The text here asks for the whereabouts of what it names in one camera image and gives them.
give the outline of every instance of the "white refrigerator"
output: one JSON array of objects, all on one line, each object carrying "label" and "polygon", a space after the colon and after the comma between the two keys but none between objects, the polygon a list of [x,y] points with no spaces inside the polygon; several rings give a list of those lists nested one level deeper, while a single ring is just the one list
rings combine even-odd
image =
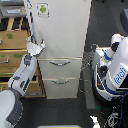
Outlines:
[{"label": "white refrigerator", "polygon": [[29,25],[32,12],[38,58],[47,99],[77,98],[91,0],[24,0]]}]

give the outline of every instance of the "gray floor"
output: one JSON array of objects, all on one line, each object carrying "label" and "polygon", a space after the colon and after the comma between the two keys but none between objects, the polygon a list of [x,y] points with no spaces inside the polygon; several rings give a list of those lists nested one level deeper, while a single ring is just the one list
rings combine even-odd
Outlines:
[{"label": "gray floor", "polygon": [[[85,54],[91,54],[92,44],[110,46],[111,36],[120,33],[126,36],[120,23],[120,12],[128,8],[128,1],[120,0],[92,0],[91,15],[86,38]],[[105,123],[97,102],[90,90],[90,67],[86,61],[81,72],[80,89],[77,99],[47,100],[46,98],[22,99],[23,116],[16,128],[36,128],[39,125],[79,125],[92,128],[91,115],[97,116],[101,128]]]}]

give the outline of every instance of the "freezer drawer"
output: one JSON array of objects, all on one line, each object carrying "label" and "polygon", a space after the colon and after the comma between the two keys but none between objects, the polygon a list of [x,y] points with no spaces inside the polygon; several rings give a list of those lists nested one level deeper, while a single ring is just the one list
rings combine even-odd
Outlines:
[{"label": "freezer drawer", "polygon": [[43,79],[47,99],[77,98],[79,79]]},{"label": "freezer drawer", "polygon": [[42,78],[79,77],[82,58],[38,60]]},{"label": "freezer drawer", "polygon": [[0,31],[0,49],[25,49],[28,32],[22,31]]}]

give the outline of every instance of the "white robot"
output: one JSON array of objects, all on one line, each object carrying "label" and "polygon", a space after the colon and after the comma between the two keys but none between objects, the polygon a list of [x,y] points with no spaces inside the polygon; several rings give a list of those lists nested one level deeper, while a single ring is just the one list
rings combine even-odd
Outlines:
[{"label": "white robot", "polygon": [[[128,10],[120,20],[128,34]],[[96,48],[93,63],[94,94],[104,103],[115,105],[128,89],[128,37],[114,34],[110,47]]]},{"label": "white robot", "polygon": [[27,42],[30,55],[22,57],[21,65],[8,82],[8,90],[0,92],[0,128],[14,128],[22,115],[22,104],[20,98],[31,82],[36,67],[36,56],[45,48],[44,43],[38,46]]}]

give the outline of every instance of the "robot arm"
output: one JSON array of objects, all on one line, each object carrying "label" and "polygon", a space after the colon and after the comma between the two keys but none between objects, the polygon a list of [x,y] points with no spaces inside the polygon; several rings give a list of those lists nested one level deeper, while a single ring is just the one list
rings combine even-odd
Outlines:
[{"label": "robot arm", "polygon": [[14,128],[22,115],[22,104],[20,98],[31,82],[36,67],[37,58],[45,44],[38,46],[27,42],[27,50],[30,55],[24,55],[20,67],[8,81],[9,90],[0,92],[0,128]]},{"label": "robot arm", "polygon": [[114,34],[111,38],[111,46],[107,50],[103,50],[104,56],[100,59],[100,68],[101,70],[106,70],[109,68],[113,55],[115,54],[120,42],[124,39],[120,34]]},{"label": "robot arm", "polygon": [[34,56],[24,55],[20,67],[8,82],[11,90],[16,90],[19,95],[24,96],[37,67],[37,59]]}]

